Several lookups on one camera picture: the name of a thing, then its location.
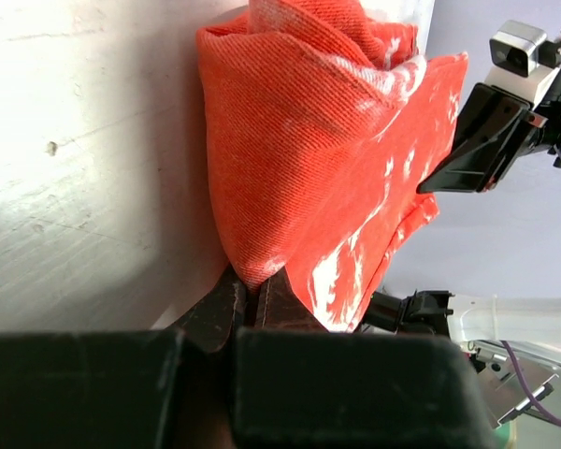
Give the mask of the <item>red tie-dye trousers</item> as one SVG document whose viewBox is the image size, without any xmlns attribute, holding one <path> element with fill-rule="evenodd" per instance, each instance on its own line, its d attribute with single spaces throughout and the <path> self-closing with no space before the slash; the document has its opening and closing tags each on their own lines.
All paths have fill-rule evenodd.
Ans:
<svg viewBox="0 0 561 449">
<path fill-rule="evenodd" d="M 468 58 L 427 59 L 417 34 L 357 1 L 251 1 L 196 34 L 223 249 L 252 291 L 284 271 L 331 331 L 439 212 L 417 188 L 452 147 Z"/>
</svg>

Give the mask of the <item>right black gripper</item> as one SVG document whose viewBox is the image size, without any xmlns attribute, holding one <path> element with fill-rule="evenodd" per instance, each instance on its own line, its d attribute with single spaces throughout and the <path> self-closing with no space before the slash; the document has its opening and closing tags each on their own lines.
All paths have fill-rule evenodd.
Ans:
<svg viewBox="0 0 561 449">
<path fill-rule="evenodd" d="M 542 101 L 531 103 L 478 83 L 460 111 L 450 153 L 419 194 L 480 193 L 496 186 L 519 157 L 547 152 L 561 168 L 561 69 Z"/>
</svg>

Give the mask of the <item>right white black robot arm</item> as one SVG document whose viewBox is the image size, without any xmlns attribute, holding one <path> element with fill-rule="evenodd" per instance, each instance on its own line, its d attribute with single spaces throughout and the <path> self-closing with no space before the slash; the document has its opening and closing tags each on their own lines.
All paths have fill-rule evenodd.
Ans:
<svg viewBox="0 0 561 449">
<path fill-rule="evenodd" d="M 538 48 L 524 78 L 493 67 L 476 84 L 458 119 L 451 152 L 418 185 L 420 193 L 483 193 L 513 163 L 546 152 L 561 168 L 561 40 Z M 364 324 L 393 333 L 443 335 L 457 343 L 508 340 L 561 349 L 561 298 L 469 297 L 417 291 L 372 296 Z"/>
</svg>

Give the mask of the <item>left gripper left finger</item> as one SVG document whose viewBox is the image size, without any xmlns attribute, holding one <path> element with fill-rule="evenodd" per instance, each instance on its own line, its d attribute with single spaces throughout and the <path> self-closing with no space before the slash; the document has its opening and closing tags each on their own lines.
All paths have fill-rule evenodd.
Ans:
<svg viewBox="0 0 561 449">
<path fill-rule="evenodd" d="M 232 269 L 156 330 L 0 333 L 0 448 L 230 448 Z"/>
</svg>

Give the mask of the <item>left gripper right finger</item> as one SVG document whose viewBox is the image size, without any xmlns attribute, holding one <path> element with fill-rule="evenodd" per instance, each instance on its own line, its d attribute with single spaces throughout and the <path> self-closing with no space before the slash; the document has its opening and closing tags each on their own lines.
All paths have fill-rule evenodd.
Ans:
<svg viewBox="0 0 561 449">
<path fill-rule="evenodd" d="M 263 324 L 233 342 L 239 448 L 492 448 L 476 373 L 442 337 Z"/>
</svg>

